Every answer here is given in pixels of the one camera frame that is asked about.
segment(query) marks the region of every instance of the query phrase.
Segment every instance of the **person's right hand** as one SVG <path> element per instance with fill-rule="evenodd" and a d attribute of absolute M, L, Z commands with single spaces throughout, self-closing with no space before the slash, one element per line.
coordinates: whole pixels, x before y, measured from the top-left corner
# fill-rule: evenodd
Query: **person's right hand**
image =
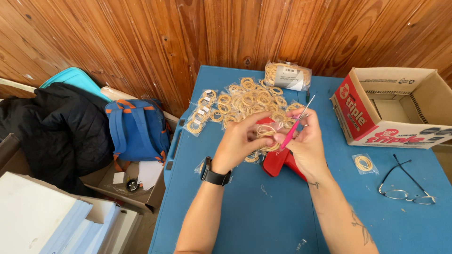
<path fill-rule="evenodd" d="M 298 108 L 287 112 L 287 117 L 293 117 L 302 113 L 304 108 Z M 287 148 L 290 149 L 295 158 L 298 169 L 306 176 L 309 182 L 316 182 L 318 179 L 330 175 L 326 165 L 325 153 L 323 150 L 322 133 L 320 131 L 317 114 L 312 109 L 307 109 L 300 121 L 300 125 L 305 126 L 301 132 L 295 131 L 294 139 L 290 140 Z M 278 143 L 282 143 L 290 129 L 280 129 L 274 135 Z"/>

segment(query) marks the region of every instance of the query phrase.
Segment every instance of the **forearm tattoo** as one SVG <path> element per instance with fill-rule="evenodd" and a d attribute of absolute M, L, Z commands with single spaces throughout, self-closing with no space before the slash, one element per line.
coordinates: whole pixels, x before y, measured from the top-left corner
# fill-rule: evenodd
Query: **forearm tattoo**
<path fill-rule="evenodd" d="M 369 234 L 369 231 L 367 230 L 367 228 L 366 228 L 364 225 L 359 224 L 359 223 L 357 222 L 357 220 L 356 220 L 356 214 L 355 214 L 355 212 L 354 212 L 353 210 L 352 210 L 352 218 L 353 218 L 353 220 L 354 220 L 354 222 L 352 222 L 352 225 L 353 225 L 354 227 L 360 226 L 360 227 L 363 229 L 364 245 L 366 245 L 366 244 L 369 242 L 369 240 L 370 240 L 370 242 L 374 243 L 374 242 L 373 242 L 373 239 L 372 239 L 372 236 Z"/>
<path fill-rule="evenodd" d="M 319 182 L 315 182 L 315 183 L 309 183 L 311 185 L 315 185 L 317 188 L 319 188 L 320 183 Z"/>

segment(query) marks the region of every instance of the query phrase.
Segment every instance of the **scissors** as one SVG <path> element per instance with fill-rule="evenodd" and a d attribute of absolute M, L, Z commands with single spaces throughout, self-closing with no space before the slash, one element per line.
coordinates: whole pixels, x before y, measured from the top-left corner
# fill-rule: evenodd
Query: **scissors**
<path fill-rule="evenodd" d="M 303 116 L 305 116 L 305 111 L 308 109 L 309 105 L 311 104 L 312 100 L 314 99 L 315 95 L 311 98 L 311 100 L 309 101 L 309 103 L 306 105 L 305 109 L 303 110 L 303 112 L 301 113 L 300 117 L 298 118 L 298 120 L 293 124 L 292 128 L 290 129 L 289 133 L 287 133 L 286 138 L 284 139 L 284 142 L 281 144 L 281 148 L 280 150 L 283 150 L 284 148 L 286 148 L 286 145 L 289 143 L 289 141 L 292 139 L 293 133 L 295 132 L 295 130 L 297 129 L 298 124 L 300 123 L 300 120 L 303 118 Z"/>

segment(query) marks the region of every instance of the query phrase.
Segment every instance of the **blue backpack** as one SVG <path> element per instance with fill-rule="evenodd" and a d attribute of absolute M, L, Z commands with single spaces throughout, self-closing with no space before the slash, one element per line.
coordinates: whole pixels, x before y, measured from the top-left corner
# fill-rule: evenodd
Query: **blue backpack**
<path fill-rule="evenodd" d="M 105 106 L 115 151 L 117 171 L 126 171 L 130 161 L 163 163 L 170 148 L 170 130 L 159 100 L 117 100 Z M 121 168 L 116 159 L 127 161 Z"/>

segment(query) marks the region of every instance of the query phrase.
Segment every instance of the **cardboard box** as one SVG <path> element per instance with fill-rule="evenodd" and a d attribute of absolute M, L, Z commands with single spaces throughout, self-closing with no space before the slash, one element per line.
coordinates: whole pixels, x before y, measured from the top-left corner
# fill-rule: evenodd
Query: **cardboard box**
<path fill-rule="evenodd" d="M 25 154 L 20 149 L 20 142 L 13 133 L 10 133 L 0 144 L 0 177 L 7 171 L 33 177 Z M 154 211 L 154 208 L 160 207 L 165 193 L 163 171 L 159 175 L 152 191 L 143 195 L 125 195 L 123 192 L 118 191 L 117 188 L 113 188 L 113 175 L 116 172 L 112 161 L 109 166 L 80 177 L 80 179 L 85 186 L 136 207 L 148 209 L 151 212 Z M 130 178 L 137 178 L 138 164 L 131 163 L 127 169 L 127 174 Z"/>
<path fill-rule="evenodd" d="M 452 90 L 436 70 L 353 68 L 331 101 L 349 145 L 427 149 L 452 139 Z"/>

